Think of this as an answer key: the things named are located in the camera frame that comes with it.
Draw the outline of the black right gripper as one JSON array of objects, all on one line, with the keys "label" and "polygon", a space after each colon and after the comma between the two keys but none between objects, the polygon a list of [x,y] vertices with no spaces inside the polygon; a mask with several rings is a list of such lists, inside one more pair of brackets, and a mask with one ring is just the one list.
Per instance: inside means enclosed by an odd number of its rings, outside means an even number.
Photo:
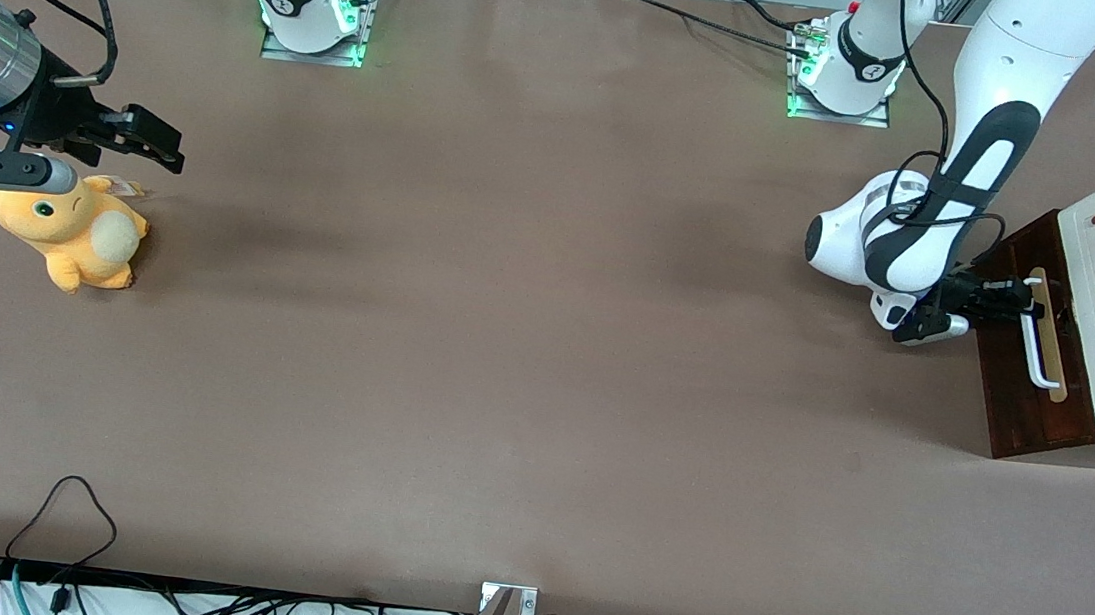
[{"label": "black right gripper", "polygon": [[103,153],[143,158],[180,174],[182,135],[152,111],[100,105],[87,86],[58,88],[54,78],[73,76],[66,61],[46,48],[30,88],[0,108],[0,150],[44,148],[97,167]]}]

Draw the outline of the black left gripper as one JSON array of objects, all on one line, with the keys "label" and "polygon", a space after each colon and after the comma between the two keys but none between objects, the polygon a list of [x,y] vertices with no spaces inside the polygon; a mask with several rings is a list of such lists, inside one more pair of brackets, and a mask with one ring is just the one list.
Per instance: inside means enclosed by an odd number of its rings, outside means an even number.
[{"label": "black left gripper", "polygon": [[1047,309],[1034,300],[1039,280],[1007,278],[987,281],[967,270],[942,277],[935,285],[934,312],[943,323],[964,320],[1041,320]]}]

